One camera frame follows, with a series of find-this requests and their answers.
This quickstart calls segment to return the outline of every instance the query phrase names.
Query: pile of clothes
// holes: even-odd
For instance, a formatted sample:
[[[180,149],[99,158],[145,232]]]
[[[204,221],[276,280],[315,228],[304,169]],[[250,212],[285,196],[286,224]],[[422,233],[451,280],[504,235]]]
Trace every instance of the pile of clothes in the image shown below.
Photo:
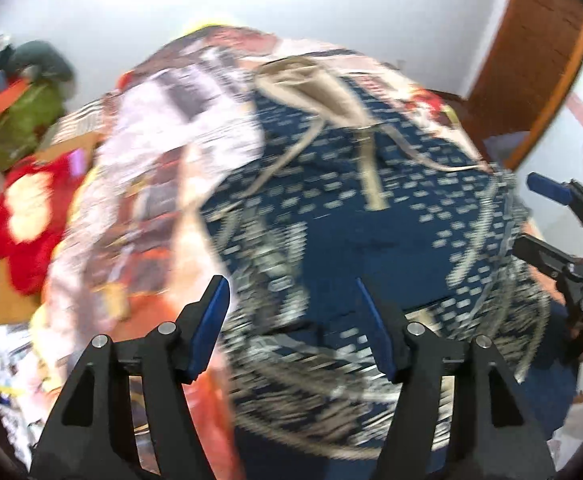
[[[398,70],[333,44],[216,25],[166,45],[54,139],[97,131],[102,143],[44,258],[10,409],[37,398],[25,423],[38,431],[94,335],[143,336],[223,274],[222,336],[185,387],[216,476],[367,478],[400,386],[359,328],[361,278],[442,336],[494,340],[549,438],[575,393],[558,361],[564,312],[511,256],[527,220],[511,174],[453,117]],[[446,378],[441,463],[452,402]],[[156,471],[134,381],[132,403]]]

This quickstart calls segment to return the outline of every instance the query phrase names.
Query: metal screw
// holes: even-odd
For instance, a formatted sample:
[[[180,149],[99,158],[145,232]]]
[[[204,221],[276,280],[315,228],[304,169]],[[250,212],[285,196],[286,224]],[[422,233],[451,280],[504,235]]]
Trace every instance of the metal screw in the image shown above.
[[[94,345],[96,348],[102,348],[107,344],[108,340],[109,338],[105,334],[100,334],[92,339],[92,345]]]
[[[412,322],[407,325],[407,332],[411,335],[423,335],[425,333],[425,327],[420,323]]]
[[[168,335],[173,333],[175,330],[175,323],[171,322],[171,321],[165,321],[164,323],[161,323],[158,326],[158,332],[160,332],[162,335]]]
[[[476,344],[480,348],[489,348],[491,346],[491,339],[489,339],[486,335],[479,335],[476,337]]]

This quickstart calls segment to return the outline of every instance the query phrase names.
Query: cardboard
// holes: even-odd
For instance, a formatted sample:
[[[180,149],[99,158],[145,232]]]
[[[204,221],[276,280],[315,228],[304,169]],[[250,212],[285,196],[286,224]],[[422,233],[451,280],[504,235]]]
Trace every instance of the cardboard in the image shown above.
[[[86,167],[91,168],[94,151],[100,141],[101,134],[91,132],[73,139],[64,140],[34,153],[37,160],[50,162],[58,158],[63,153],[72,152],[78,148],[84,151]],[[14,289],[9,273],[6,259],[0,260],[0,324],[24,323],[31,319],[31,316],[40,306],[40,295],[23,296]]]

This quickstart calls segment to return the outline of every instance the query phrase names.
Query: white wall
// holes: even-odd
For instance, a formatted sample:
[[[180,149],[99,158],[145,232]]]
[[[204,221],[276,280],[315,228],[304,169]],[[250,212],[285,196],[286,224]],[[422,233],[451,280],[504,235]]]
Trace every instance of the white wall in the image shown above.
[[[572,88],[583,102],[583,66]],[[523,201],[533,210],[533,217],[548,243],[583,256],[583,228],[571,210],[530,192],[527,175],[536,171],[557,180],[571,179],[583,184],[583,127],[563,106],[542,139],[516,170]]]
[[[76,108],[191,20],[232,16],[289,38],[357,49],[427,88],[463,93],[491,44],[503,0],[0,0],[0,32],[16,43],[50,41],[75,66]]]

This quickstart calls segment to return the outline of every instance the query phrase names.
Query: wooden door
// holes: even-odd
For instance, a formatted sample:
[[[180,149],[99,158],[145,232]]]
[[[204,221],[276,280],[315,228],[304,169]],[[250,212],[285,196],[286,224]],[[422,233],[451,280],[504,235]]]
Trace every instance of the wooden door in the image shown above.
[[[531,129],[559,86],[582,29],[580,0],[510,0],[467,101],[466,129],[479,148],[487,137]]]

